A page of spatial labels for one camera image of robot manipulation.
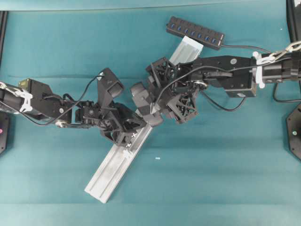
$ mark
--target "teal table surface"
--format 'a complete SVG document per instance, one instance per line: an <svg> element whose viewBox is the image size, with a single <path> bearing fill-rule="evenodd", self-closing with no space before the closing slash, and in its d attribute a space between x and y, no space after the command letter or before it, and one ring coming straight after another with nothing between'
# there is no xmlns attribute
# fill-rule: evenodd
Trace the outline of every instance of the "teal table surface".
<svg viewBox="0 0 301 226"><path fill-rule="evenodd" d="M284 0L203 2L10 12L0 79L16 85L30 77L78 98L109 67L126 87L117 101L134 110L131 85L181 41L165 31L170 16L221 31L229 45L275 51L290 42ZM250 57L252 51L201 53L221 55ZM112 146L98 129L41 128L12 115L8 148L0 155L0 225L301 225L301 161L288 150L285 125L297 104L274 102L272 88L259 89L233 113L199 96L197 118L183 125L165 120L152 131L107 204L84 192ZM207 93L226 107L240 101L222 89ZM281 84L279 96L298 98L298 84ZM85 98L96 101L96 84Z"/></svg>

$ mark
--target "metal bracket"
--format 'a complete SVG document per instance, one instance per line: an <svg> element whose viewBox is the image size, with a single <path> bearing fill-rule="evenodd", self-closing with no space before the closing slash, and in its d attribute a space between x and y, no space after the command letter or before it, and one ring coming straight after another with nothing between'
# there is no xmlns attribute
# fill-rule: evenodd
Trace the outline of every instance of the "metal bracket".
<svg viewBox="0 0 301 226"><path fill-rule="evenodd" d="M301 160L301 104L286 118L286 125L290 150Z"/></svg>
<svg viewBox="0 0 301 226"><path fill-rule="evenodd" d="M190 62L199 56L202 49L203 45L184 37L170 61L173 64ZM144 128L137 130L137 134L132 136L130 147L113 145L85 188L85 192L102 203L106 203L152 129L153 127L147 124Z"/></svg>

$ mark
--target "black plastic part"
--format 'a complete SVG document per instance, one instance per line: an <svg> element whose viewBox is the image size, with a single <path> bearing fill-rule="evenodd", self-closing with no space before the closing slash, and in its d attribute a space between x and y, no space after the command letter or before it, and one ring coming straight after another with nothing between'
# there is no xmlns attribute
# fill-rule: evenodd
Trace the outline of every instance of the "black plastic part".
<svg viewBox="0 0 301 226"><path fill-rule="evenodd" d="M189 38L200 42L204 46L215 50L219 50L221 48L222 40L225 36L223 33L216 32L174 16L170 18L166 25L166 31L180 37L188 36Z"/></svg>
<svg viewBox="0 0 301 226"><path fill-rule="evenodd" d="M234 68L250 66L251 59L239 56L214 56L197 58L195 61L193 61L193 69L202 65L231 70ZM197 80L198 77L203 77L203 80L206 83L215 87L223 87L229 97L256 96L256 83L254 82L253 74L250 72L250 68L233 71L231 78L210 78L206 76L207 72L212 72L212 69L203 69L202 71L195 72L191 75L191 79Z"/></svg>
<svg viewBox="0 0 301 226"><path fill-rule="evenodd" d="M103 77L97 82L98 104L107 107L121 94L124 86L110 68L103 69L99 74Z"/></svg>
<svg viewBox="0 0 301 226"><path fill-rule="evenodd" d="M286 118L286 125L290 150L301 160L301 104Z"/></svg>
<svg viewBox="0 0 301 226"><path fill-rule="evenodd" d="M291 42L301 40L301 4L286 0L286 19Z"/></svg>
<svg viewBox="0 0 301 226"><path fill-rule="evenodd" d="M19 82L19 87L32 94L31 106L33 110L28 113L26 112L26 114L37 120L52 120L61 114L61 110L64 112L72 105L71 102L64 102L62 104L59 96L54 94L51 88L45 83L26 79ZM72 110L63 115L60 120L71 123L71 117Z"/></svg>
<svg viewBox="0 0 301 226"><path fill-rule="evenodd" d="M7 11L0 11L0 65L2 59L3 43L5 37L6 21L8 17Z"/></svg>
<svg viewBox="0 0 301 226"><path fill-rule="evenodd" d="M0 153L6 149L8 139L9 116L5 112L0 112Z"/></svg>

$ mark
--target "cable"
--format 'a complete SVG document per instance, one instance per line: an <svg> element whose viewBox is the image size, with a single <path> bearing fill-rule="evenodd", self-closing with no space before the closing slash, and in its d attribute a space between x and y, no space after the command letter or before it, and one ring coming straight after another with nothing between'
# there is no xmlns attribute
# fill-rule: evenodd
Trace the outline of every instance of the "cable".
<svg viewBox="0 0 301 226"><path fill-rule="evenodd" d="M246 101L246 97L244 97L242 99L242 101L239 103L239 105L237 105L235 108L232 108L232 109L228 109L228 108L225 108L221 105L219 105L218 103L216 103L214 100L212 100L204 91L200 90L201 94L203 94L204 97L206 97L212 104L214 104L215 106L217 106L218 108L224 110L224 111L227 111L227 112L234 112L236 111L237 109L239 109L243 104L244 102Z"/></svg>
<svg viewBox="0 0 301 226"><path fill-rule="evenodd" d="M233 68L231 70L225 70L225 69L222 69L222 68L219 68L219 67L215 67L215 66L200 66L200 67L197 67L193 70L191 70L190 72L180 76L179 78L176 78L174 80L172 80L171 82L169 82L162 90L161 92L159 93L158 95L158 98L155 102L155 105L156 106L163 94L163 92L169 87L171 86L172 84L174 84L175 82L177 82L178 80L181 80L182 78L185 78L186 76L190 75L191 73L194 73L196 71L199 71L200 69L203 69L203 68L212 68L212 69L216 69L216 70L220 70L220 71L224 71L224 72L234 72L234 71L238 71L238 70L244 70L244 69L249 69L249 68L256 68L256 67L262 67L262 66L267 66L267 65L271 65L271 64L274 64L274 63L277 63L277 62L280 62L280 61L283 61L283 60L287 60L287 59L290 59L290 57L286 57L286 58L282 58L280 60L277 60L273 63L266 63L266 64L262 64L262 65L254 65L254 66L247 66L247 67L238 67L238 68Z"/></svg>
<svg viewBox="0 0 301 226"><path fill-rule="evenodd" d="M250 49L259 50L259 51L264 52L264 53L271 53L271 51L268 51L264 48L260 48L260 47L257 47L257 46L231 46L231 45L222 44L222 47L226 47L226 48L250 48Z"/></svg>
<svg viewBox="0 0 301 226"><path fill-rule="evenodd" d="M83 94L80 96L80 98L78 99L78 101L76 101L71 107L69 107L66 111L64 111L62 114L60 114L59 116L57 116L55 119L45 123L45 124L41 124L41 123L38 123L34 120L32 120L30 117L28 117L26 114L24 114L23 112L20 112L19 110L15 109L14 107L11 107L7 104L5 104L4 102L0 101L1 104L3 104L4 106L10 108L10 109L13 109L14 111L16 112L19 112L22 116L24 116L25 118L27 118L28 120L30 120L31 122L33 122L34 124L38 125L38 126L47 126L47 125L50 125L51 123L53 123L54 121L60 119L62 116L64 116L67 112L69 112L72 108L74 108L81 100L82 98L84 97L84 95L86 94L90 84L98 77L103 77L102 75L97 75L95 76L87 85L86 85L86 88L83 92Z"/></svg>
<svg viewBox="0 0 301 226"><path fill-rule="evenodd" d="M294 102L300 102L301 101L301 99L293 99L293 100L279 100L279 99L277 99L276 93L277 93L277 90L278 90L278 86L279 86L279 83L276 83L275 86L274 86L273 98L274 98L275 101L277 101L279 103L294 103Z"/></svg>

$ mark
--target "screw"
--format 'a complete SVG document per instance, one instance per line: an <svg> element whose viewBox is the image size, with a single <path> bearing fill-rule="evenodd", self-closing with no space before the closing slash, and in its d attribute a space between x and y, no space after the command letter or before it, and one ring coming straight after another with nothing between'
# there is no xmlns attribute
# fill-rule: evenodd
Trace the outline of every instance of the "screw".
<svg viewBox="0 0 301 226"><path fill-rule="evenodd" d="M230 60L230 63L231 63L232 65L236 64L236 63L237 63L237 59L235 59L235 58L231 59L231 60Z"/></svg>

